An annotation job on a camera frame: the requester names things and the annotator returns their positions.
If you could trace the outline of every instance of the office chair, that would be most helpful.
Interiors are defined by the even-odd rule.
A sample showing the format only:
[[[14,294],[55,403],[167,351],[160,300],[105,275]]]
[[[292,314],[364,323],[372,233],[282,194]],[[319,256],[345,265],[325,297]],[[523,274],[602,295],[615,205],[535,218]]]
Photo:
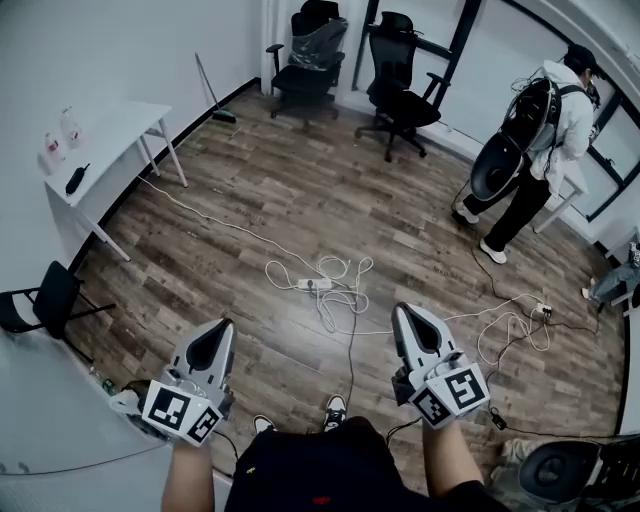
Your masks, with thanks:
[[[369,36],[376,76],[367,89],[369,101],[376,106],[373,126],[361,126],[356,130],[357,139],[363,132],[388,132],[389,143],[384,159],[391,162],[391,148],[396,135],[420,150],[420,157],[427,155],[416,140],[417,128],[435,123],[440,112],[427,100],[436,87],[451,84],[433,73],[431,83],[422,96],[409,91],[413,72],[413,56],[418,36],[408,16],[395,12],[383,12],[382,23]]]
[[[322,0],[308,0],[299,13],[291,18],[292,47],[289,65],[280,70],[279,50],[282,44],[267,48],[273,54],[276,75],[272,87],[280,89],[280,105],[271,112],[297,107],[323,106],[329,89],[338,84],[344,53],[338,48],[347,30],[347,22],[340,18],[338,4]],[[328,107],[333,119],[338,109]]]
[[[64,328],[69,320],[114,308],[115,304],[102,307],[95,306],[80,293],[81,284],[82,281],[77,279],[60,263],[54,261],[49,265],[49,269],[39,288],[27,288],[25,290],[0,293],[0,327],[11,333],[29,332],[44,327],[53,338],[62,338],[75,352],[80,354],[89,363],[92,363],[93,360],[90,357],[76,348],[67,339],[64,334]],[[31,298],[33,292],[38,292],[35,300]],[[31,301],[33,304],[33,313],[41,323],[32,325],[20,316],[13,302],[13,296],[20,294],[23,294]],[[78,295],[82,297],[92,309],[72,315],[71,310]]]

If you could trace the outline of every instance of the backpack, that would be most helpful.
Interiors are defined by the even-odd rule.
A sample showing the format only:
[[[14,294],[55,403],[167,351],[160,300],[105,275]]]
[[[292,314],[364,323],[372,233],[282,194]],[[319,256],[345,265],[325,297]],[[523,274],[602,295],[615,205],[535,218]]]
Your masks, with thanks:
[[[587,92],[579,85],[559,88],[549,78],[536,78],[514,98],[500,132],[524,154],[559,147],[557,131],[562,98],[574,92]]]
[[[579,85],[559,88],[549,78],[536,78],[513,99],[498,133],[480,151],[471,169],[473,195],[488,201],[517,176],[527,151],[562,146],[557,143],[562,98],[587,92]],[[549,169],[547,163],[545,174]]]

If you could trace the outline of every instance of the black sneaker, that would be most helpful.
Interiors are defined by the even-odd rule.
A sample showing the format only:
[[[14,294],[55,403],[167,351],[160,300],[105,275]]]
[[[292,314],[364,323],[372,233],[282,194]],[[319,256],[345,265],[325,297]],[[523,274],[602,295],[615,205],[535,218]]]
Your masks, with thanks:
[[[347,419],[347,404],[340,395],[333,395],[327,402],[327,414],[324,417],[323,432],[329,432],[342,425]]]

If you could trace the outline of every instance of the black object on table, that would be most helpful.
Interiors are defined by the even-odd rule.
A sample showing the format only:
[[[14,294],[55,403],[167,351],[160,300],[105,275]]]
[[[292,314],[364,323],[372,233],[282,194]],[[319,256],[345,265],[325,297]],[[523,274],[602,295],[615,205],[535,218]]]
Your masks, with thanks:
[[[71,176],[71,179],[69,180],[69,183],[67,183],[67,186],[64,189],[68,196],[70,196],[76,190],[78,190],[78,187],[80,186],[80,182],[82,181],[82,178],[84,178],[84,173],[90,165],[91,164],[89,163],[84,167],[78,167],[75,170],[75,172],[73,173],[73,176]]]

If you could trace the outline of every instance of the baseboard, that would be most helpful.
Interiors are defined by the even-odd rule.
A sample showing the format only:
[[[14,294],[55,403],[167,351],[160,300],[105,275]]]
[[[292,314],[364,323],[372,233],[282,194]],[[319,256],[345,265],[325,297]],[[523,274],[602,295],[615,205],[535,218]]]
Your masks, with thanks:
[[[241,85],[235,91],[233,91],[231,94],[229,94],[228,96],[223,98],[219,102],[219,105],[220,106],[226,105],[231,100],[233,100],[234,98],[236,98],[237,96],[239,96],[243,92],[247,91],[248,89],[251,89],[251,87],[253,87],[255,85],[260,85],[260,78],[258,78],[258,77],[252,78],[246,84]],[[180,132],[172,140],[173,146],[177,147],[196,128],[198,128],[198,126],[200,126],[202,123],[207,121],[211,117],[211,115],[213,114],[214,110],[216,110],[215,106],[209,108],[200,117],[198,117],[198,119],[196,119],[193,123],[191,123],[189,126],[187,126],[182,132]],[[154,158],[154,160],[156,162],[156,165],[160,164],[160,162],[168,155],[169,155],[169,149],[168,148],[164,148],[162,151],[160,151],[160,153],[158,153],[158,155]],[[141,178],[146,178],[150,172],[151,172],[151,164],[148,164],[144,169],[142,169],[142,171],[140,172],[139,176]],[[98,222],[100,227],[104,228],[107,225],[107,223],[109,222],[111,217],[113,217],[115,215],[115,213],[118,211],[120,206],[122,206],[122,204],[126,201],[126,199],[131,195],[131,193],[136,189],[136,187],[139,184],[140,184],[140,180],[134,179],[127,186],[127,188],[124,190],[124,192],[122,192],[122,194],[120,194],[118,196],[118,199],[116,199],[114,201],[114,203],[111,205],[111,207],[107,210],[107,213],[105,213],[103,215],[103,217],[100,219],[100,221]],[[80,247],[80,250],[78,250],[78,252],[76,253],[75,257],[71,261],[71,264],[69,265],[69,271],[70,272],[75,274],[78,271],[78,269],[80,268],[80,265],[82,264],[84,259],[87,257],[87,254],[89,253],[89,251],[91,250],[91,247],[93,246],[94,242],[97,239],[98,239],[98,237],[96,236],[95,233],[91,232],[89,234],[87,239],[84,241],[84,243]]]

